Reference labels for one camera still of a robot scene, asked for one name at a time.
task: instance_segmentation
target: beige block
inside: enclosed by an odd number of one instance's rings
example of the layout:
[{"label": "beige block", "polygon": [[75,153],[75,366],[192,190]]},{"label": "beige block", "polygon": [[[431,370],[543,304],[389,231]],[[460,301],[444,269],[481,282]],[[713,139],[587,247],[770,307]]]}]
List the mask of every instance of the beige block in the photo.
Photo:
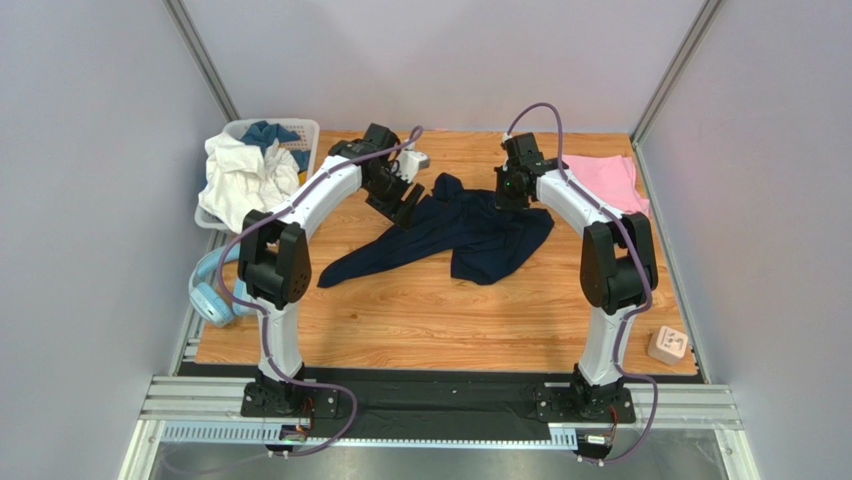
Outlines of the beige block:
[{"label": "beige block", "polygon": [[660,327],[648,345],[648,355],[651,358],[669,365],[679,362],[688,350],[689,337],[669,327]]}]

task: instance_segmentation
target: dark blue cloth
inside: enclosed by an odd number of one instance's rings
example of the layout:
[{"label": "dark blue cloth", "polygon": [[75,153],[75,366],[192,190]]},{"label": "dark blue cloth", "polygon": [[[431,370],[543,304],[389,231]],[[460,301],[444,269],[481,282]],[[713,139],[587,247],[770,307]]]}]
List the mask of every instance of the dark blue cloth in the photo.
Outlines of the dark blue cloth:
[{"label": "dark blue cloth", "polygon": [[523,265],[553,229],[547,210],[498,212],[494,201],[494,192],[465,190],[458,178],[442,173],[432,196],[417,205],[411,228],[393,226],[335,261],[322,272],[318,285],[331,287],[449,249],[453,278],[490,285]]},{"label": "dark blue cloth", "polygon": [[260,153],[266,155],[266,149],[272,145],[276,138],[279,143],[284,143],[295,142],[301,137],[298,133],[291,132],[277,123],[270,125],[266,120],[261,120],[252,123],[240,141],[246,145],[257,145],[260,147]]},{"label": "dark blue cloth", "polygon": [[308,164],[311,163],[310,150],[290,150],[290,153],[293,154],[293,158],[296,159],[296,164],[299,165],[299,173],[308,169]]}]

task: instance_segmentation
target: white basket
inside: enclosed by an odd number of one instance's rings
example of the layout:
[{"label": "white basket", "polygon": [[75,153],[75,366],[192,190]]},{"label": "white basket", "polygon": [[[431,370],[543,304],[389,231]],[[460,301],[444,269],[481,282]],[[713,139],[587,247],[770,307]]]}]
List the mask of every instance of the white basket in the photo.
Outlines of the white basket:
[{"label": "white basket", "polygon": [[[284,142],[285,148],[290,150],[310,150],[311,158],[308,162],[307,178],[311,178],[314,174],[314,167],[317,160],[317,144],[319,143],[319,124],[313,120],[305,120],[302,118],[255,118],[250,120],[235,120],[227,125],[222,130],[224,133],[236,138],[243,138],[243,135],[248,131],[249,127],[261,120],[266,120],[270,124],[278,124],[299,134],[299,140],[293,142]],[[222,223],[218,218],[207,213],[200,205],[195,207],[195,223],[201,228],[212,228],[229,232],[227,225]]]}]

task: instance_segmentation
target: light blue headphones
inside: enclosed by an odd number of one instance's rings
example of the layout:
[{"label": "light blue headphones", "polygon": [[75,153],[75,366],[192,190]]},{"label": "light blue headphones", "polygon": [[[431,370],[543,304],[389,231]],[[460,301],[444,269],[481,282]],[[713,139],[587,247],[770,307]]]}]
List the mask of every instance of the light blue headphones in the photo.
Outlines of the light blue headphones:
[{"label": "light blue headphones", "polygon": [[[224,327],[233,322],[234,316],[249,315],[253,311],[251,308],[242,305],[234,305],[232,311],[228,307],[228,303],[216,293],[216,290],[204,281],[208,275],[216,270],[219,257],[224,250],[225,247],[220,247],[202,257],[189,278],[189,302],[195,308],[195,311],[201,315],[201,318],[217,327]],[[240,258],[239,245],[228,252],[225,263],[233,262],[238,258]],[[234,285],[234,296],[239,299],[247,297],[246,284],[240,279],[237,279],[236,285]]]}]

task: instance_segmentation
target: metal frame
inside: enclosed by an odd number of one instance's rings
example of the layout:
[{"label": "metal frame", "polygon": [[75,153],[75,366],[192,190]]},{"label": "metal frame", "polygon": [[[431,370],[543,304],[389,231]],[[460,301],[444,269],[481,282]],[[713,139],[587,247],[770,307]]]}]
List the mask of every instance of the metal frame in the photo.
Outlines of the metal frame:
[{"label": "metal frame", "polygon": [[663,74],[663,79],[657,86],[657,90],[651,96],[651,101],[639,118],[639,123],[636,124],[636,128],[630,134],[634,150],[636,145],[641,145],[645,140],[648,131],[651,129],[651,125],[657,118],[657,114],[660,112],[669,93],[692,58],[692,54],[695,53],[696,48],[701,43],[701,39],[704,38],[704,35],[716,18],[716,14],[719,12],[719,8],[721,8],[723,3],[725,3],[725,0],[705,0],[701,6],[698,16],[695,17],[695,21],[692,22],[692,26],[689,27],[689,31],[683,39],[683,43],[681,43],[680,48],[678,48],[672,62],[669,64],[669,68],[666,69],[666,73]]},{"label": "metal frame", "polygon": [[207,82],[207,86],[210,88],[210,93],[213,94],[213,98],[216,100],[225,118],[229,122],[239,120],[240,114],[237,112],[237,107],[234,106],[234,102],[231,101],[231,97],[225,89],[225,84],[222,83],[219,73],[216,72],[213,60],[210,58],[210,54],[207,53],[207,49],[204,48],[204,43],[201,42],[201,37],[192,23],[192,19],[186,10],[183,0],[163,0],[163,4],[166,6],[166,10],[169,11],[169,15],[172,16],[175,26],[177,26],[183,40],[186,42],[189,53],[195,59],[198,69],[204,76],[204,81]]},{"label": "metal frame", "polygon": [[[277,439],[282,424],[299,420],[244,418],[239,414],[243,387],[251,378],[154,377],[120,479],[148,478],[157,461],[161,443],[202,442],[226,444],[286,444]],[[548,386],[564,386],[548,383]],[[652,389],[646,384],[628,384],[633,393],[637,423],[647,421]],[[660,401],[653,429],[703,429],[716,432],[725,468],[732,480],[759,478],[745,438],[742,421],[727,385],[659,386]],[[511,450],[575,450],[577,428],[607,428],[608,425],[550,423],[551,439],[535,441],[451,441],[391,439],[341,439],[336,445],[349,447],[405,447]],[[324,441],[312,438],[307,445]]]}]

